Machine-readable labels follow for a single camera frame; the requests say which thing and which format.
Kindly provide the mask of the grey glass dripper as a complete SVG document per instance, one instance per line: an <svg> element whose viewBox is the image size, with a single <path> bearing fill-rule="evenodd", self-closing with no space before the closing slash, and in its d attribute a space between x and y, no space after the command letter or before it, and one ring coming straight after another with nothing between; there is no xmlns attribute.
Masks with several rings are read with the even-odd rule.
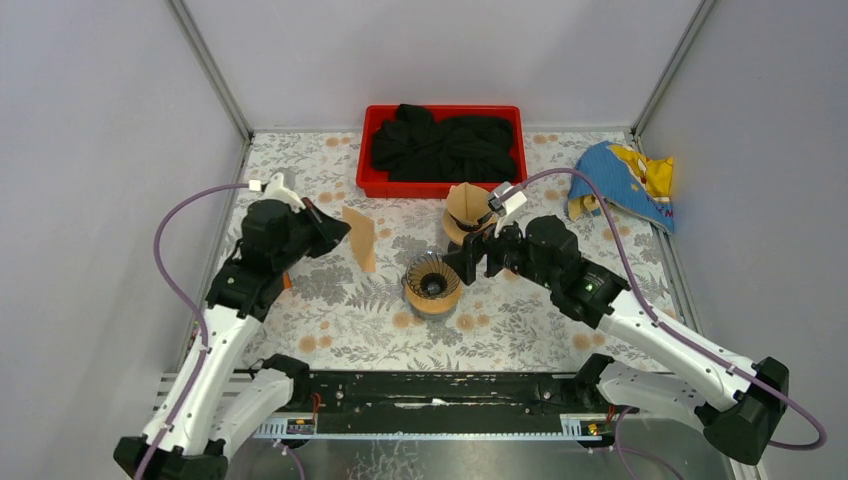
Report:
<svg viewBox="0 0 848 480"><path fill-rule="evenodd" d="M404 283L420 298L442 299L460 287L456 272L443 260L443 254L427 250L414 257L408 264Z"/></svg>

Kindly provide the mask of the wooden ring holder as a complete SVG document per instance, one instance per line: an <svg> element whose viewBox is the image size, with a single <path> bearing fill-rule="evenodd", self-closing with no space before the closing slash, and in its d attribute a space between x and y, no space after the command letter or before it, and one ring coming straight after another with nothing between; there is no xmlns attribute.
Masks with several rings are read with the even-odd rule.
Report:
<svg viewBox="0 0 848 480"><path fill-rule="evenodd" d="M450 315L456 309L462 292L462 285L458 285L444 296L425 298L422 294L415 293L409 285L404 287L404 294L411 308L417 315L425 317Z"/></svg>
<svg viewBox="0 0 848 480"><path fill-rule="evenodd" d="M493 218L486 227L484 227L482 230L480 230L478 232L483 231L485 228L487 228L490 225L494 225L496 223L496 221L497 221L497 219ZM442 215L442 227L443 227L445 234L448 236L449 240L452 243L459 245L459 246L461 246L463 244L463 241L464 241L464 239L467 235L470 235L472 233L478 233L478 232L461 231L456 226L456 224L454 223L454 220L451 218L451 215L447 210L445 210L443 215Z"/></svg>

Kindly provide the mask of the single brown paper filter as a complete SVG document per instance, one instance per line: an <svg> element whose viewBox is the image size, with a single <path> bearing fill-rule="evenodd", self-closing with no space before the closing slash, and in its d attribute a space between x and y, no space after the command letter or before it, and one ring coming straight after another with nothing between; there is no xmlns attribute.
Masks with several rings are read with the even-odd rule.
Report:
<svg viewBox="0 0 848 480"><path fill-rule="evenodd" d="M467 182L454 185L446 197L446 210L459 219L476 220L491 211L487 203L488 194L486 189Z"/></svg>

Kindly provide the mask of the clear glass carafe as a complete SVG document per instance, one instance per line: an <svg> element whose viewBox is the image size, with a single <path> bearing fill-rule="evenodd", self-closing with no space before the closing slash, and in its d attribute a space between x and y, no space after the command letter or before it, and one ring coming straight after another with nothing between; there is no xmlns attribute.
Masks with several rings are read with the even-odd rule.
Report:
<svg viewBox="0 0 848 480"><path fill-rule="evenodd" d="M404 297L416 317L426 321L443 321L457 308L462 294L459 284L451 286L444 279L430 278L424 283L404 283Z"/></svg>

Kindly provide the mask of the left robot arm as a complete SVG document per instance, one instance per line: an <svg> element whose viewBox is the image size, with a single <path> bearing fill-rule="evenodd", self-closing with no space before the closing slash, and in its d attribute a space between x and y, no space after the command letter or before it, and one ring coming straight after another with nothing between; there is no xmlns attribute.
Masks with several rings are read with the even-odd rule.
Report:
<svg viewBox="0 0 848 480"><path fill-rule="evenodd" d="M275 409L296 411L309 401L307 364L273 355L223 414L224 388L243 350L284 290L285 274L304 257L335 249L351 227L303 199L252 203L241 237L214 277L201 312L200 333L176 382L138 436L113 452L134 479L223 479L230 459Z"/></svg>

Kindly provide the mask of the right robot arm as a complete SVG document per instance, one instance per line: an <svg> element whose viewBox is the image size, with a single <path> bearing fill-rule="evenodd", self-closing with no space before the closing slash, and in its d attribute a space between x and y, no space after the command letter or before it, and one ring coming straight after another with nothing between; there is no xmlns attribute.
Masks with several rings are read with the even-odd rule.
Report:
<svg viewBox="0 0 848 480"><path fill-rule="evenodd" d="M486 276L508 270L546 288L567 318L627 342L669 371L649 373L593 354L573 386L583 410L597 412L610 403L657 413L702 433L739 463L761 460L786 411L774 395L788 391L789 371L781 362L754 362L643 306L624 278L582 255L576 235L555 216L535 218L525 228L469 234L444 257L466 285L475 281L481 260Z"/></svg>

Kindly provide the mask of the red plastic bin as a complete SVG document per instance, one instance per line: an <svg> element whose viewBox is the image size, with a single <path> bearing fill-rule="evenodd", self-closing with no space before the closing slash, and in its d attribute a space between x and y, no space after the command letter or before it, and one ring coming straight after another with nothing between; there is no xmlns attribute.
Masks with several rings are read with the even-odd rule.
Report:
<svg viewBox="0 0 848 480"><path fill-rule="evenodd" d="M460 183L391 182L386 172L376 171L371 167L372 135L380 128L383 121L394 118L395 109L399 105L377 104L366 108L356 175L357 186L371 198L444 198L448 195L450 187ZM512 105L424 105L423 107L430 109L437 120L470 114L491 115L508 120L514 129L511 155L518 166L515 178L508 182L517 184L527 179L521 113L518 107ZM471 184L490 190L500 183L474 182Z"/></svg>

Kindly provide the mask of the black cloth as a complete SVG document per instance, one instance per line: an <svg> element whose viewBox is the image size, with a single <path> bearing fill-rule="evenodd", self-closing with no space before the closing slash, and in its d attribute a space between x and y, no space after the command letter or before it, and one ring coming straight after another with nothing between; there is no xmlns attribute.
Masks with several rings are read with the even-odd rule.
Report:
<svg viewBox="0 0 848 480"><path fill-rule="evenodd" d="M437 120L423 106L401 104L372 135L371 167L391 182L502 183L515 178L514 129L491 115Z"/></svg>

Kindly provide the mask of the blue and yellow cloth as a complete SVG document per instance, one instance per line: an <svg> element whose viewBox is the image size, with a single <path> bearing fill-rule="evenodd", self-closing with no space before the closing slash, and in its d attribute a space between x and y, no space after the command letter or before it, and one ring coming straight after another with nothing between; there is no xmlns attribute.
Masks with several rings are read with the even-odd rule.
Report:
<svg viewBox="0 0 848 480"><path fill-rule="evenodd" d="M601 215L600 201L604 199L668 233L674 231L672 157L651 159L629 146L603 141L588 148L575 169L591 180L600 194L595 195L583 177L574 176L565 202L570 219Z"/></svg>

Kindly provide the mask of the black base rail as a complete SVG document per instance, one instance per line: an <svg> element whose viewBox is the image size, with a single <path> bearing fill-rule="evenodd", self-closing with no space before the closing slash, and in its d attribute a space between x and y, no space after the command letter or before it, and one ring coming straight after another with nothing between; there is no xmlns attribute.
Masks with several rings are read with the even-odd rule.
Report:
<svg viewBox="0 0 848 480"><path fill-rule="evenodd" d="M589 440L622 406L570 374L314 371L259 434L285 440Z"/></svg>

